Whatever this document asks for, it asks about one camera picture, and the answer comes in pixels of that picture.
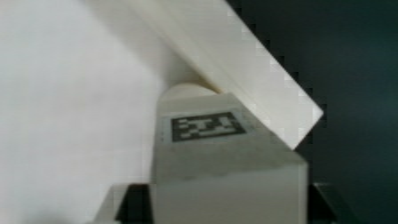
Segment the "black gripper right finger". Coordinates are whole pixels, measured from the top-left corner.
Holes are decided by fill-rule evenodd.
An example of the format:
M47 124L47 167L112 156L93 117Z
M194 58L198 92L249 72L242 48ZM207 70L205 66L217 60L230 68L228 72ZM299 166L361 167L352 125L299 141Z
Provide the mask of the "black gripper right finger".
M308 224L359 224L349 204L329 183L310 185Z

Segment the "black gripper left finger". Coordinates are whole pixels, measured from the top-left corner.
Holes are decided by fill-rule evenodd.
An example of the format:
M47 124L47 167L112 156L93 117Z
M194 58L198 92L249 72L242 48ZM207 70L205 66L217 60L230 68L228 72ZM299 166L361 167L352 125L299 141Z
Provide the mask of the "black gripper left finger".
M155 224L146 183L123 183L111 187L95 224Z

